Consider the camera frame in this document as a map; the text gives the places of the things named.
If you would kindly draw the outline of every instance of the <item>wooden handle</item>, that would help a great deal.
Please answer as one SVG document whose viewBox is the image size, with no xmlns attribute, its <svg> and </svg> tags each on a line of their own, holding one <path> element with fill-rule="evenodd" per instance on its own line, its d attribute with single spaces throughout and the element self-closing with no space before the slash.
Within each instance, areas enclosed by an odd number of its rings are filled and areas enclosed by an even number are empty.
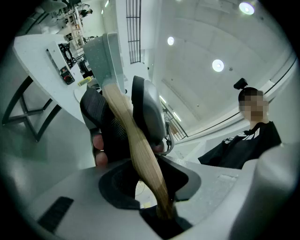
<svg viewBox="0 0 300 240">
<path fill-rule="evenodd" d="M 103 86 L 102 92 L 111 111 L 127 132 L 133 167 L 156 197 L 158 217 L 171 219 L 173 204 L 169 199 L 164 177 L 144 133 L 133 119 L 128 100 L 121 94 L 116 83 Z"/>
</svg>

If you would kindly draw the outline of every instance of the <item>staircase railing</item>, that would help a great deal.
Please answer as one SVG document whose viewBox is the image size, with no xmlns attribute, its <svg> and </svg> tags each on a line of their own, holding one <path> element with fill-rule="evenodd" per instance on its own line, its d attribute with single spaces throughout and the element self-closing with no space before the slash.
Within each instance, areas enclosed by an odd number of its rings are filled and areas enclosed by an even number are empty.
<svg viewBox="0 0 300 240">
<path fill-rule="evenodd" d="M 184 131 L 182 126 L 179 124 L 179 122 L 174 118 L 174 115 L 172 112 L 169 111 L 169 109 L 166 107 L 164 103 L 161 103 L 165 115 L 165 121 L 170 122 L 170 128 L 171 131 L 177 141 L 184 139 L 187 137 L 187 133 Z"/>
<path fill-rule="evenodd" d="M 130 63 L 141 62 L 141 2 L 126 0 L 126 20 Z"/>
</svg>

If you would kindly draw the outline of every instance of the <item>person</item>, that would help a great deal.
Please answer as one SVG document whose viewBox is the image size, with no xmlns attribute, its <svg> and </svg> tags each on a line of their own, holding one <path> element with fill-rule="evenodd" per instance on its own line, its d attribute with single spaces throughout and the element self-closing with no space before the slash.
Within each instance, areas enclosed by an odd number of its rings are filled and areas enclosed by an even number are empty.
<svg viewBox="0 0 300 240">
<path fill-rule="evenodd" d="M 93 10 L 92 9 L 89 9 L 88 11 L 87 10 L 80 10 L 78 11 L 79 12 L 79 15 L 81 15 L 82 17 L 86 17 L 87 14 L 92 14 L 93 13 Z"/>
<path fill-rule="evenodd" d="M 263 152 L 281 143 L 274 123 L 268 119 L 269 103 L 263 92 L 246 86 L 247 82 L 241 78 L 234 88 L 242 89 L 238 97 L 239 109 L 249 121 L 250 129 L 234 138 L 224 139 L 198 158 L 201 164 L 241 169 L 248 160 L 259 158 Z"/>
</svg>

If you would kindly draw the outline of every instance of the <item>black table leg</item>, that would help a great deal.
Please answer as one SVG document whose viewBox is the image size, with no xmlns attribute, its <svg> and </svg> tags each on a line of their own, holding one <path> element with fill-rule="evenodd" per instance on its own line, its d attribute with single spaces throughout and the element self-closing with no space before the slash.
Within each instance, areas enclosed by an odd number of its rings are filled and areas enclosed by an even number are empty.
<svg viewBox="0 0 300 240">
<path fill-rule="evenodd" d="M 44 16 L 46 13 L 42 13 L 40 16 L 38 16 L 38 18 L 30 25 L 30 27 L 27 29 L 27 31 L 25 32 L 25 34 L 27 34 L 30 29 L 37 23 L 37 21 L 42 17 Z"/>
<path fill-rule="evenodd" d="M 49 14 L 47 13 L 47 14 L 45 14 L 45 16 L 42 18 L 42 20 L 41 21 L 39 21 L 38 22 L 38 24 L 40 24 L 47 16 L 49 16 Z"/>
<path fill-rule="evenodd" d="M 50 103 L 52 102 L 52 99 L 49 99 L 46 102 L 46 104 L 43 106 L 43 108 L 29 111 L 27 106 L 26 106 L 23 93 L 29 87 L 29 85 L 31 83 L 32 83 L 32 79 L 31 79 L 31 77 L 28 76 L 25 79 L 25 81 L 21 84 L 21 86 L 18 88 L 18 90 L 15 92 L 15 94 L 12 97 L 12 99 L 10 100 L 10 102 L 8 104 L 8 107 L 7 107 L 7 109 L 4 113 L 4 116 L 2 118 L 2 125 L 17 124 L 17 123 L 23 122 L 25 124 L 26 128 L 28 128 L 31 131 L 31 133 L 34 136 L 36 142 L 38 142 L 41 139 L 41 137 L 42 137 L 43 133 L 45 132 L 45 130 L 47 129 L 47 127 L 49 126 L 52 119 L 60 111 L 61 107 L 56 105 L 53 108 L 53 110 L 51 111 L 51 113 L 48 115 L 48 117 L 46 118 L 46 120 L 43 123 L 40 130 L 38 132 L 36 132 L 35 129 L 33 128 L 32 123 L 29 120 L 29 116 L 43 113 L 46 110 L 46 108 L 50 105 Z M 9 117 L 12 110 L 13 110 L 13 108 L 15 107 L 16 103 L 18 102 L 18 100 L 20 100 L 20 104 L 21 104 L 21 107 L 22 107 L 22 110 L 23 110 L 23 114 L 18 115 L 18 116 L 14 116 L 14 117 Z"/>
</svg>

